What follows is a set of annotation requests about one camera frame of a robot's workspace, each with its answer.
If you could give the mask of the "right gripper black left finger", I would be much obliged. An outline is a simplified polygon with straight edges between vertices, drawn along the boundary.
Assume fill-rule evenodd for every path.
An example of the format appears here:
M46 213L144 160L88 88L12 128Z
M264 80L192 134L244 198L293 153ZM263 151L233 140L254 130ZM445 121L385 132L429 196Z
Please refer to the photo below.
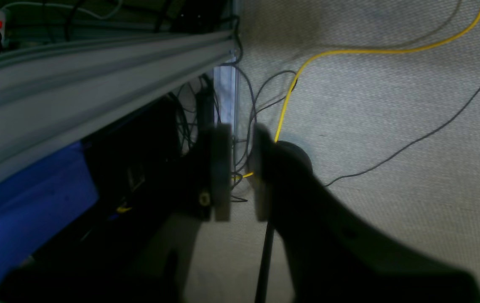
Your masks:
M202 221L231 217L232 127L220 123L201 129L190 151L174 166L175 207Z

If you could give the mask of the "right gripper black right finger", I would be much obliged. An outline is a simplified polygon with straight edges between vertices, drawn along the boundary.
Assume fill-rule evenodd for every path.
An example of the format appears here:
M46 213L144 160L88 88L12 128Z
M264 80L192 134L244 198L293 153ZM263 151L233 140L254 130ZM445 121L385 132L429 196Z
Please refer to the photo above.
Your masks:
M371 226L331 194L296 154L253 129L257 217L282 238L296 303L480 303L469 272Z

